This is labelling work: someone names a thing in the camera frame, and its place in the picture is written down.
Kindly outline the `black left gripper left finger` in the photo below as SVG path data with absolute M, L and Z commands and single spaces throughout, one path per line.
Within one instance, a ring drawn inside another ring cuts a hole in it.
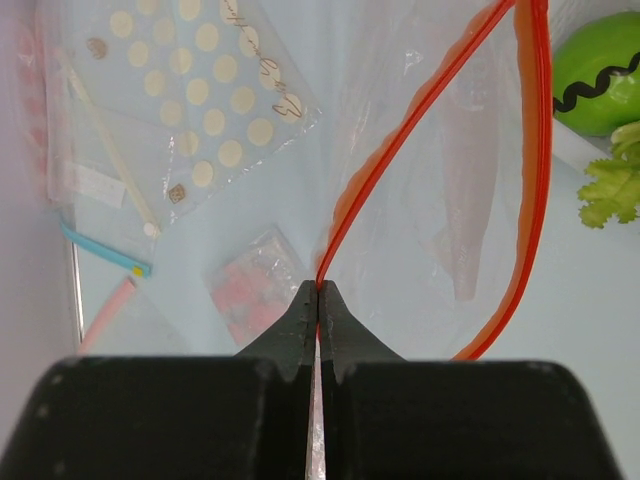
M 231 357 L 68 357 L 36 383 L 5 479 L 303 479 L 318 294 Z

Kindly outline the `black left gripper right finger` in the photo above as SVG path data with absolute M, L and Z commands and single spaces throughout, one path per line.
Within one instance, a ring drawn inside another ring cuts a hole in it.
M 408 361 L 318 292 L 330 479 L 618 479 L 582 384 L 547 361 Z

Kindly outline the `clear red-zipper zip bag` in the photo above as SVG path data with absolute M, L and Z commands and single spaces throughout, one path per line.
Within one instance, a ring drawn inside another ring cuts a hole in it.
M 545 1 L 342 2 L 318 280 L 406 360 L 474 360 L 537 254 L 551 170 Z

